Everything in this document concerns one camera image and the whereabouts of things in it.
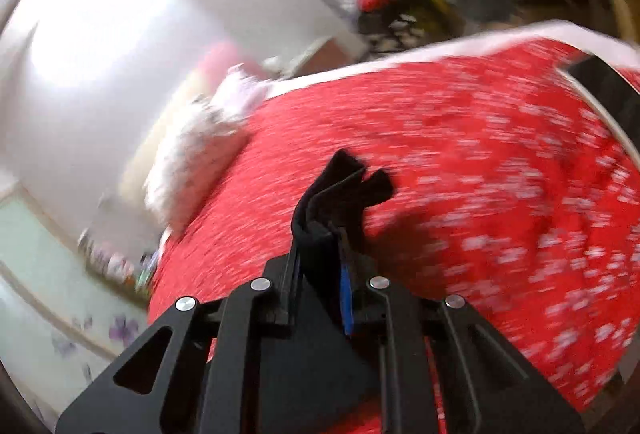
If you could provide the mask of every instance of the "silver screw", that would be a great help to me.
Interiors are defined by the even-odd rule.
[[[460,295],[449,295],[446,299],[444,299],[444,303],[450,308],[460,309],[465,305],[465,299]]]
[[[175,303],[175,307],[178,311],[189,311],[195,308],[196,299],[193,297],[182,297],[178,299],[178,302]]]
[[[380,276],[372,277],[371,280],[369,281],[369,285],[373,289],[386,289],[389,287],[390,284],[391,284],[391,281],[388,278],[380,277]]]
[[[251,281],[251,289],[256,291],[265,291],[271,287],[271,281],[269,279],[265,279],[264,277],[258,277],[257,279],[253,279]]]

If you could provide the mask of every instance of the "red bedsheet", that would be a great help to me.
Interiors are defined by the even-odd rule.
[[[467,297],[584,408],[640,318],[640,175],[556,73],[577,54],[535,40],[268,101],[250,144],[168,242],[150,319],[183,295],[225,296],[287,252],[296,202],[346,147],[398,187],[366,221],[383,273],[421,296]],[[374,409],[335,432],[377,430]]]

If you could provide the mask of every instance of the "bed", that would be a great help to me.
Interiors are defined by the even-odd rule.
[[[396,185],[366,232],[383,274],[468,298],[577,409],[640,321],[638,152],[561,73],[590,53],[640,88],[637,51],[573,24],[490,32],[278,82],[252,139],[165,245],[153,321],[220,298],[290,246],[290,217],[347,148]],[[374,432],[366,406],[336,432]]]

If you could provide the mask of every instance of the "white fluffy pillow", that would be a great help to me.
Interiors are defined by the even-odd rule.
[[[184,232],[248,141],[244,122],[269,88],[235,66],[210,101],[199,97],[176,116],[146,179],[145,204],[162,226]]]

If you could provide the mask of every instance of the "mattress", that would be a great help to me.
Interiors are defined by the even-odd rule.
[[[638,84],[633,48],[565,23],[277,84],[250,144],[167,242],[150,319],[183,295],[225,296],[287,252],[293,207],[346,147],[397,188],[366,220],[382,273],[423,297],[464,295],[588,406],[640,320],[640,174],[559,73],[584,52]],[[365,408],[337,428],[379,426]]]

